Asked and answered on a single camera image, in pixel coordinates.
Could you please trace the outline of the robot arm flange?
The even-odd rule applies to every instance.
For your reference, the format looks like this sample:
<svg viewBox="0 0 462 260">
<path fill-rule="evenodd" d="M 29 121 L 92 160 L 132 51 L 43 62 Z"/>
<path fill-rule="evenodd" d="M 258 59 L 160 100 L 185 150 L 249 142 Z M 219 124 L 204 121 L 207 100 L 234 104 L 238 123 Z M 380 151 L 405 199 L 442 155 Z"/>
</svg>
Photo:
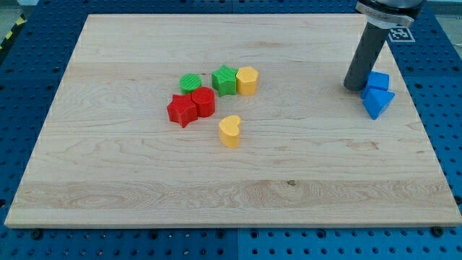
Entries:
<svg viewBox="0 0 462 260">
<path fill-rule="evenodd" d="M 357 0 L 355 9 L 372 25 L 390 29 L 411 27 L 425 3 L 425 0 Z"/>
</svg>

